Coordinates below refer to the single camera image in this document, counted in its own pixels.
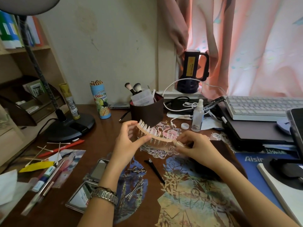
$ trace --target spray bottle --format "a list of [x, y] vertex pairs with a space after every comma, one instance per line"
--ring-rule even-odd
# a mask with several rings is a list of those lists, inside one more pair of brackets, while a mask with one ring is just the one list
[[191, 125], [192, 131], [199, 132], [201, 130], [203, 118], [204, 118], [203, 99], [199, 99], [198, 105], [194, 110], [192, 117], [192, 125]]

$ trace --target wooden desk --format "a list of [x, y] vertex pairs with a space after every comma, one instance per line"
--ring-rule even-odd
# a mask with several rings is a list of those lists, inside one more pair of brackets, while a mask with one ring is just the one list
[[[21, 216], [21, 212], [24, 210], [24, 208], [27, 206], [27, 204], [30, 202], [30, 200], [35, 194], [33, 192], [27, 192], [25, 196], [21, 199], [21, 201], [17, 204], [17, 206], [11, 211], [5, 221], [2, 223], [2, 227], [77, 226], [82, 214], [65, 207], [65, 203], [79, 187], [85, 174], [91, 171], [92, 167], [97, 163], [97, 160], [101, 157], [106, 157], [107, 154], [113, 150], [115, 139], [121, 127], [121, 123], [119, 123], [118, 120], [125, 113], [125, 110], [112, 110], [112, 116], [110, 118], [101, 120], [98, 117], [95, 105], [78, 105], [78, 109], [82, 113], [89, 113], [94, 115], [96, 119], [96, 125], [94, 126], [93, 130], [83, 137], [85, 142], [73, 148], [86, 150], [84, 156], [81, 158], [80, 162], [77, 164], [74, 171], [69, 176], [67, 181], [62, 185], [62, 187], [60, 189], [51, 189], [45, 199], [40, 204], [37, 204], [30, 211], [30, 213], [26, 217], [24, 217]], [[124, 118], [124, 121], [127, 120], [130, 120], [130, 114], [128, 114]], [[165, 115], [163, 121], [166, 120], [170, 121], [170, 119], [167, 118]], [[181, 127], [182, 122], [187, 122], [191, 124], [191, 121], [189, 120], [174, 120], [174, 124], [176, 124], [177, 128]], [[201, 133], [211, 136], [213, 132], [219, 133], [213, 130], [202, 131]], [[34, 146], [44, 146], [45, 143], [46, 140], [43, 137], [40, 137], [34, 144]], [[161, 207], [157, 199], [164, 194], [164, 191], [161, 190], [163, 189], [163, 187], [160, 184], [159, 179], [149, 168], [149, 166], [144, 162], [144, 160], [151, 158], [156, 168], [159, 170], [160, 174], [164, 175], [165, 169], [163, 168], [163, 164], [165, 164], [165, 160], [168, 157], [170, 156], [167, 156], [165, 159], [153, 158], [146, 151], [136, 152], [135, 159], [147, 169], [147, 173], [144, 178], [148, 179], [149, 181], [148, 189], [145, 194], [145, 198], [143, 199], [136, 212], [126, 220], [118, 223], [117, 226], [155, 226], [155, 224], [158, 223], [160, 212], [163, 212], [163, 210], [160, 211]], [[28, 182], [30, 178], [37, 175], [39, 175], [39, 172], [21, 173], [18, 176], [18, 181]], [[216, 195], [214, 195], [215, 192], [212, 193], [212, 195], [207, 195], [206, 191], [205, 196], [208, 196], [208, 198], [209, 196], [212, 196], [212, 198], [216, 197]], [[220, 199], [222, 202], [227, 202], [230, 204], [229, 199], [225, 199], [224, 197]], [[226, 217], [224, 217], [224, 220], [222, 220], [222, 213], [224, 212], [226, 211], [215, 211], [215, 214], [212, 214], [211, 219], [207, 222], [209, 223], [210, 221], [212, 221], [218, 223], [222, 222], [221, 224], [228, 224], [226, 223], [226, 221], [229, 220], [229, 226], [233, 226], [237, 215], [234, 215], [232, 217], [232, 212], [229, 212], [228, 214], [226, 214]]]

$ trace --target curtain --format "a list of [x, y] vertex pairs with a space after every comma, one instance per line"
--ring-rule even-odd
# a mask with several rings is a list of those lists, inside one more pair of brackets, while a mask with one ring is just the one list
[[[206, 83], [228, 95], [303, 97], [303, 0], [158, 0], [181, 57], [208, 51]], [[201, 56], [197, 77], [202, 76]], [[202, 94], [222, 92], [202, 84]]]

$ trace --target left hand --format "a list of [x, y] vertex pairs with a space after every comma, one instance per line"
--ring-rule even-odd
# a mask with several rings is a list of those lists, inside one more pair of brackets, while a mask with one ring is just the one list
[[120, 134], [116, 138], [116, 145], [110, 162], [120, 168], [121, 171], [131, 161], [137, 149], [152, 138], [150, 135], [145, 135], [132, 142], [130, 138], [133, 136], [137, 124], [138, 122], [133, 120], [124, 122]]

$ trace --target brush holder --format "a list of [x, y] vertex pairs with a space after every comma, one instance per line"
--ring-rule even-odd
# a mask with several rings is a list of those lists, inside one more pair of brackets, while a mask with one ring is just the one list
[[157, 102], [146, 106], [134, 106], [133, 102], [129, 103], [131, 111], [131, 119], [135, 121], [142, 120], [147, 126], [156, 126], [163, 120], [163, 103], [164, 98], [159, 94], [155, 94]]

